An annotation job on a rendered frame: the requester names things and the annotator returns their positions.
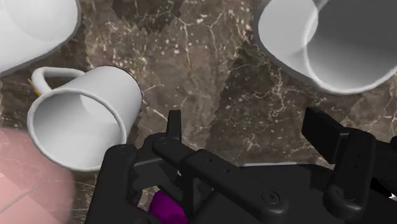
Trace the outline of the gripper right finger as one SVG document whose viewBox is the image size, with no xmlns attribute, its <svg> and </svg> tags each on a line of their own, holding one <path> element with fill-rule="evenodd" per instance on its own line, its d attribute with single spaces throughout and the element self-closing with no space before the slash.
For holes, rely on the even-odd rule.
<svg viewBox="0 0 397 224">
<path fill-rule="evenodd" d="M 323 204 L 344 221 L 397 221 L 397 136 L 383 142 L 308 107 L 302 134 L 334 166 Z"/>
</svg>

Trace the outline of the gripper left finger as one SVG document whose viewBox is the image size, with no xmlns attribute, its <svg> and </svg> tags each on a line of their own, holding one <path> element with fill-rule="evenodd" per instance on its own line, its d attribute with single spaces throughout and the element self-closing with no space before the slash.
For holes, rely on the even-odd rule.
<svg viewBox="0 0 397 224">
<path fill-rule="evenodd" d="M 268 181 L 184 145 L 178 110 L 142 148 L 118 144 L 106 151 L 85 224 L 161 224 L 148 212 L 159 190 L 183 209 L 187 224 L 283 224 L 289 208 Z"/>
</svg>

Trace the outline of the purple object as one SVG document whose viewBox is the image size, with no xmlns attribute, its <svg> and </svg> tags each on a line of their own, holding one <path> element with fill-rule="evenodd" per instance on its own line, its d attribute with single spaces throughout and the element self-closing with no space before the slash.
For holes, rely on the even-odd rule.
<svg viewBox="0 0 397 224">
<path fill-rule="evenodd" d="M 159 219 L 161 224 L 188 223 L 183 209 L 161 190 L 154 194 L 148 212 Z"/>
</svg>

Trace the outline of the large white cup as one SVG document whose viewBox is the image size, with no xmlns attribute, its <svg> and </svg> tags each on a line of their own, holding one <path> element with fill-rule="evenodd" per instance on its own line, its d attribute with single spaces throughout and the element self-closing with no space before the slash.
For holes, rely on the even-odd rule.
<svg viewBox="0 0 397 224">
<path fill-rule="evenodd" d="M 286 74 L 323 92 L 366 92 L 397 72 L 397 0 L 262 0 L 253 35 Z"/>
<path fill-rule="evenodd" d="M 53 53 L 80 23 L 80 0 L 0 0 L 0 78 Z"/>
</svg>

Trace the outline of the pink round object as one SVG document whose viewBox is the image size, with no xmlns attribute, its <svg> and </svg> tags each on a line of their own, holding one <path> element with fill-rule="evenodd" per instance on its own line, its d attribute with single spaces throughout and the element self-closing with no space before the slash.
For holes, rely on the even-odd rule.
<svg viewBox="0 0 397 224">
<path fill-rule="evenodd" d="M 66 224 L 75 187 L 21 130 L 0 128 L 0 224 Z"/>
</svg>

